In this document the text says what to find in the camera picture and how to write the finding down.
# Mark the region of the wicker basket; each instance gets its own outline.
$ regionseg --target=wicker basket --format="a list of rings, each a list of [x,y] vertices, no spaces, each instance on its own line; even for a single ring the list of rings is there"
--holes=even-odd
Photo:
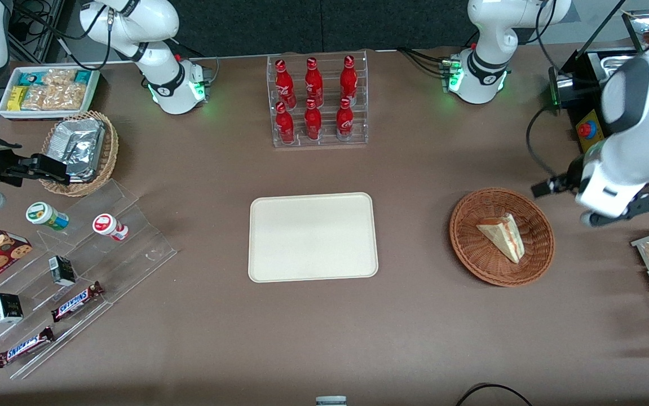
[[[84,118],[96,118],[106,125],[106,134],[104,134],[103,146],[101,146],[101,154],[99,155],[96,177],[89,183],[71,183],[68,186],[60,185],[56,182],[49,182],[49,180],[42,180],[41,183],[43,183],[43,187],[49,192],[71,197],[86,196],[102,187],[104,183],[106,183],[106,180],[111,177],[111,173],[113,173],[113,167],[116,164],[116,153],[118,152],[118,135],[116,135],[116,129],[113,128],[111,121],[108,120],[105,115],[96,111],[87,111],[83,114],[67,117],[64,118],[63,121],[82,120]],[[56,127],[54,126],[54,128],[48,132],[46,141],[43,142],[43,148],[41,149],[43,154],[48,150],[48,144],[51,142],[51,136],[54,134],[55,128]]]
[[[512,213],[525,255],[515,264],[477,229],[484,218]],[[554,256],[554,234],[548,219],[525,196],[505,188],[484,188],[459,201],[450,218],[450,241],[462,264],[478,278],[499,286],[532,283],[548,270]]]

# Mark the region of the red emergency stop button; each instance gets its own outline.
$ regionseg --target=red emergency stop button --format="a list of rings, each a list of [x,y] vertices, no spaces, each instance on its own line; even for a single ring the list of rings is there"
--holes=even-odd
[[[595,121],[587,120],[577,126],[577,135],[579,135],[580,138],[592,139],[595,137],[595,134],[597,134],[597,124],[595,124]]]

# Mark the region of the red cap bottle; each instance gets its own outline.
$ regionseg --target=red cap bottle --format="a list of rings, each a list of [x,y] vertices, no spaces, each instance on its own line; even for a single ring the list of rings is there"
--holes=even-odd
[[[307,136],[317,141],[321,135],[322,115],[313,98],[307,99],[307,111],[304,113],[304,123],[307,125]]]
[[[313,98],[317,107],[324,104],[324,81],[322,74],[317,69],[317,60],[314,58],[307,59],[307,74],[304,75],[304,83],[307,85],[307,97]]]
[[[342,98],[337,111],[337,138],[339,141],[349,141],[352,139],[352,123],[355,115],[350,108],[350,100]]]
[[[283,102],[277,102],[277,131],[280,134],[281,142],[285,144],[293,144],[294,142],[294,120],[291,114],[286,111],[286,106]]]
[[[279,59],[275,62],[277,69],[277,93],[280,100],[285,103],[288,110],[297,106],[297,96],[294,95],[294,81],[289,72],[286,71],[286,63]]]
[[[342,98],[350,100],[350,106],[357,104],[357,71],[355,71],[355,57],[345,56],[345,69],[339,77],[339,84],[342,87]]]

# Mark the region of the clear acrylic display stand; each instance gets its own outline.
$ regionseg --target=clear acrylic display stand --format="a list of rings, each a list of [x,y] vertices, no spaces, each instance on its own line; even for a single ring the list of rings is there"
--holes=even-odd
[[[340,85],[339,77],[345,68],[345,56],[355,58],[357,71],[357,103],[352,106],[354,122],[352,124],[352,138],[349,141],[337,139],[337,111],[339,110]],[[317,66],[324,80],[324,105],[319,108],[322,115],[322,134],[317,141],[313,141],[306,134],[304,126],[304,113],[307,110],[307,90],[304,85],[304,75],[307,73],[307,59],[317,58]],[[284,144],[277,132],[277,111],[275,105],[280,101],[277,93],[277,70],[275,62],[283,59],[286,62],[286,71],[294,81],[294,94],[297,96],[297,106],[289,111],[294,119],[294,143]],[[267,89],[270,96],[270,115],[272,117],[272,139],[275,147],[319,147],[349,144],[366,144],[369,139],[368,112],[368,68],[367,53],[337,52],[331,54],[307,55],[280,55],[267,57]]]
[[[25,378],[51,355],[79,334],[82,329],[108,310],[154,270],[176,254],[167,239],[149,224],[138,206],[136,197],[110,180],[64,212],[69,226],[57,233],[48,228],[39,231],[42,241],[32,241],[35,249],[24,259],[29,262],[10,269],[0,276],[0,293],[19,296],[24,319],[16,324],[0,323],[0,352],[15,347],[51,326],[56,341],[43,345],[34,354],[23,355],[2,371],[10,378]],[[101,213],[114,215],[129,227],[129,236],[115,241],[94,233],[91,223]],[[77,275],[76,283],[64,287],[54,284],[48,270],[48,259],[54,255],[67,257]],[[105,293],[86,303],[73,316],[54,323],[51,311],[98,281]]]

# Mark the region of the brown table surface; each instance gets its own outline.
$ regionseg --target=brown table surface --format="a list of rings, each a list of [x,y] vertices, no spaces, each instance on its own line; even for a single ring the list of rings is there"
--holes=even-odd
[[[564,61],[574,46],[551,48]],[[557,251],[522,288],[477,280],[446,237],[466,193],[528,195],[546,177],[524,142],[548,97],[539,49],[518,50],[486,105],[443,94],[401,54],[368,56],[370,143],[351,149],[273,148],[263,57],[223,60],[211,101],[183,116],[152,103],[133,64],[103,70],[92,108],[121,137],[114,177],[180,252],[29,378],[0,373],[0,404],[306,405],[337,394],[351,406],[454,404],[485,381],[533,404],[649,402],[649,279],[629,246],[649,235],[649,215],[594,230],[572,196],[543,198]],[[2,119],[0,136],[32,153],[51,126]],[[533,131],[556,169],[575,142],[564,115]],[[38,182],[0,190],[0,228],[24,236],[36,231],[23,215],[31,202],[76,201]],[[374,201],[374,277],[249,280],[255,198],[340,192]],[[469,404],[519,404],[483,392]]]

